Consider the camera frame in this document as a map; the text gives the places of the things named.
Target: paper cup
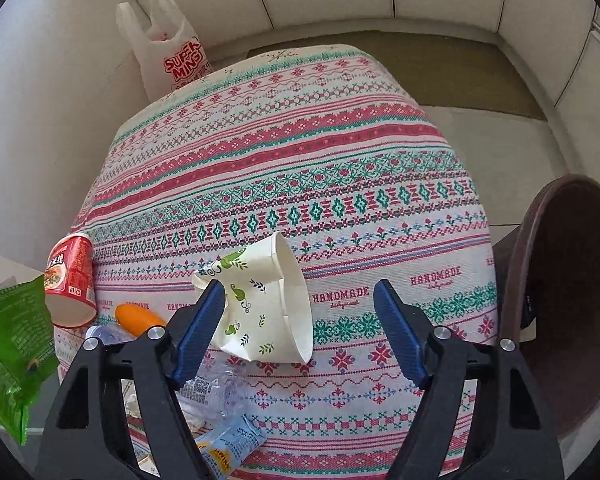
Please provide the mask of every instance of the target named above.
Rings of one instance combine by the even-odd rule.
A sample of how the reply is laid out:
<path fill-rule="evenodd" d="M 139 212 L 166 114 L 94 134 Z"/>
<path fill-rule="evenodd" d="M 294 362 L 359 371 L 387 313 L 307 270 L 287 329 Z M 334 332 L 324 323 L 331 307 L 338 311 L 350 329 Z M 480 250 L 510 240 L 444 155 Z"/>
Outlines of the paper cup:
<path fill-rule="evenodd" d="M 279 232 L 203 267 L 193 284 L 224 286 L 226 306 L 211 344 L 247 361 L 307 364 L 314 346 L 302 270 Z"/>
<path fill-rule="evenodd" d="M 96 317 L 92 254 L 91 240 L 84 233 L 65 236 L 51 251 L 45 270 L 45 302 L 54 325 L 76 328 Z"/>

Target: carrot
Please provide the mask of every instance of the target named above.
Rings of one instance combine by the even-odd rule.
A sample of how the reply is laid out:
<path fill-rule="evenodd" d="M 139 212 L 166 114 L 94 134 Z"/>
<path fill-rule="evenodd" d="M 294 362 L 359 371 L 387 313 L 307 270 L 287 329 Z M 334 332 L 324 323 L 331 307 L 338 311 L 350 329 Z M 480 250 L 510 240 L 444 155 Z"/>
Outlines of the carrot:
<path fill-rule="evenodd" d="M 116 319 L 122 328 L 136 337 L 152 326 L 167 325 L 157 314 L 133 303 L 119 304 L 116 307 Z"/>

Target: qr code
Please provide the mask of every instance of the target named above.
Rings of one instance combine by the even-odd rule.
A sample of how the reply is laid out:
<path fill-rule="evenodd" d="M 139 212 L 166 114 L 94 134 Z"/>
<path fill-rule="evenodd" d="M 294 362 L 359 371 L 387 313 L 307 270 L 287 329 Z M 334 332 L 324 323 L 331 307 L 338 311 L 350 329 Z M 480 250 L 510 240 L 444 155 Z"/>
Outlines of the qr code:
<path fill-rule="evenodd" d="M 206 396 L 211 393 L 211 388 L 211 382 L 202 377 L 196 377 L 184 384 L 184 387 L 180 390 L 180 394 L 200 404 L 208 404 Z"/>

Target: brown floor mat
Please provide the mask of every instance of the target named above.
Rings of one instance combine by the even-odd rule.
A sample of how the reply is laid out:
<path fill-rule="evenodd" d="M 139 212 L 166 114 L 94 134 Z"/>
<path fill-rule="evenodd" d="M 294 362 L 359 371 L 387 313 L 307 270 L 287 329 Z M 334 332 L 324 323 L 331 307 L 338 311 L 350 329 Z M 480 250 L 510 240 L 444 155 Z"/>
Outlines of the brown floor mat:
<path fill-rule="evenodd" d="M 349 32 L 251 50 L 345 43 L 371 54 L 421 105 L 491 110 L 545 121 L 525 82 L 500 49 L 479 41 L 402 32 Z"/>

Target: white plastic bag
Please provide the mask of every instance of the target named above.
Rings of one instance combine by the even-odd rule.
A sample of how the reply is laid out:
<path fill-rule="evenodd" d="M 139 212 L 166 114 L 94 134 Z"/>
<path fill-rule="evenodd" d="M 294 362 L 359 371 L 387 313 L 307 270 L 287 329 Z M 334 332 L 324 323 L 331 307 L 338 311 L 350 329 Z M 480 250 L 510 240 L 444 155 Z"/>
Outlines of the white plastic bag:
<path fill-rule="evenodd" d="M 149 101 L 212 72 L 196 31 L 173 0 L 149 0 L 151 27 L 144 32 L 128 2 L 118 4 L 116 22 L 140 63 Z"/>

